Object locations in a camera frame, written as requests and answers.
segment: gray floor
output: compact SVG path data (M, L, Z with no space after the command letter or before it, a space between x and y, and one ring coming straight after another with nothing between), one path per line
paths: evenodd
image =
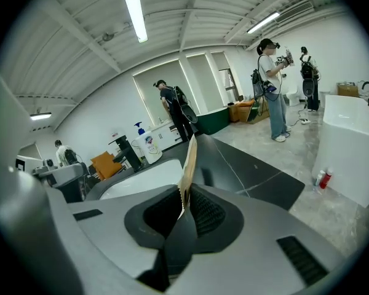
M287 107L287 124L294 124L304 104ZM336 191L312 189L311 170L319 147L323 112L301 112L312 121L298 122L283 143L271 139L269 118L255 125L235 123L213 135L241 151L286 172L306 187L290 213L323 235L343 255L349 256L369 239L369 207L363 208Z

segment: ceiling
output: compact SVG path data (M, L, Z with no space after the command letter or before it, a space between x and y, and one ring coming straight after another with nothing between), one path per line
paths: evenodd
M274 11L307 8L253 34ZM0 54L0 74L30 114L51 112L33 130L56 129L88 95L123 71L152 58L208 45L248 49L345 12L339 0L141 0L148 41L138 43L124 0L33 0ZM104 33L114 34L104 41Z

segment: white sneaker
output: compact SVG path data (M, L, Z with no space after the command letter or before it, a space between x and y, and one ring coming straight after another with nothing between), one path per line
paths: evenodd
M274 140L277 141L277 142L284 142L285 141L285 136L279 135L277 138L274 138Z

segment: man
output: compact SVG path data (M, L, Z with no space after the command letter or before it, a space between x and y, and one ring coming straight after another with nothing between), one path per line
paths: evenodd
M74 163L77 163L76 153L69 146L62 145L62 142L60 140L56 140L55 147L57 148L56 151L57 164L60 167L70 166Z
M157 87L160 90L160 99L162 105L172 119L175 126L177 126L182 141L186 142L187 140L190 140L193 135L192 128L190 126L189 120L182 113L173 87L167 86L164 80L158 80L158 82L153 84L153 86Z
M307 111L318 111L319 110L319 70L317 69L317 63L309 54L306 47L301 47L301 62L302 64L309 62L313 67L313 83L314 92L313 95L308 97Z

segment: black shirt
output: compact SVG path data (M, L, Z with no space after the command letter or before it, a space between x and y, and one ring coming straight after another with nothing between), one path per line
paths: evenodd
M164 87L160 91L160 99L162 97L164 97L165 100L167 100L170 113L173 114L174 113L174 110L175 110L175 108L174 108L174 101L176 101L176 99L175 99L175 92L173 91L173 87L171 87L171 86Z

